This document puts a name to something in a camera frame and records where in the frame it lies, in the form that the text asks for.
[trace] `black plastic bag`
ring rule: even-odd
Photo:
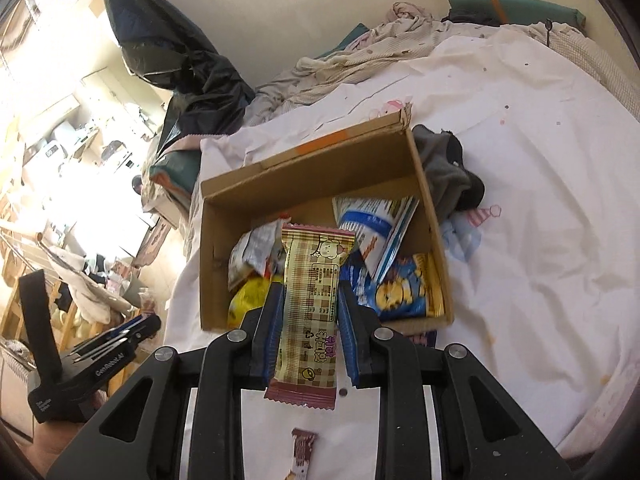
[[[255,94],[204,33],[166,0],[104,0],[129,69],[174,91],[158,155],[187,136],[234,133]]]

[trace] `open cardboard box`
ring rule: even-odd
[[[408,335],[453,322],[440,230],[408,127],[409,116],[407,106],[202,183],[200,323],[204,330],[226,331],[232,298],[227,290],[227,265],[241,235],[283,212],[294,223],[336,227],[334,196],[420,198],[399,254],[433,251],[445,314],[385,325]]]

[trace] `green pillow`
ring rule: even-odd
[[[338,52],[339,50],[344,50],[344,48],[351,43],[351,41],[356,40],[360,36],[362,36],[365,32],[369,32],[369,27],[367,25],[363,25],[362,23],[358,23],[353,30],[347,34],[347,36],[338,44],[337,47],[332,48],[328,52],[321,54],[316,57],[316,59],[320,59],[321,57],[328,56],[329,54],[333,54],[334,52]]]
[[[586,18],[578,9],[544,2],[543,0],[449,0],[454,12],[471,10],[498,20],[501,24],[531,25],[545,22],[567,23],[584,34]]]

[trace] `metal screw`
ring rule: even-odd
[[[158,359],[158,361],[168,361],[174,356],[174,349],[169,348],[168,346],[161,346],[154,353],[154,357]]]
[[[246,339],[246,332],[241,328],[236,328],[235,330],[232,330],[231,332],[229,332],[226,335],[226,338],[229,339],[229,341],[232,341],[234,343],[239,343]]]
[[[466,348],[458,344],[451,345],[449,347],[449,355],[456,359],[462,359],[463,357],[466,357]]]
[[[386,326],[381,326],[380,328],[376,329],[373,335],[376,339],[380,339],[382,341],[388,341],[394,336],[394,331],[391,330],[390,328],[387,328]]]

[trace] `yellow snack bag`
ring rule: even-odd
[[[240,328],[244,314],[264,305],[267,298],[269,285],[271,282],[262,276],[254,276],[249,278],[247,282],[240,287],[236,295],[229,304],[229,313],[226,318],[226,325],[232,328]]]

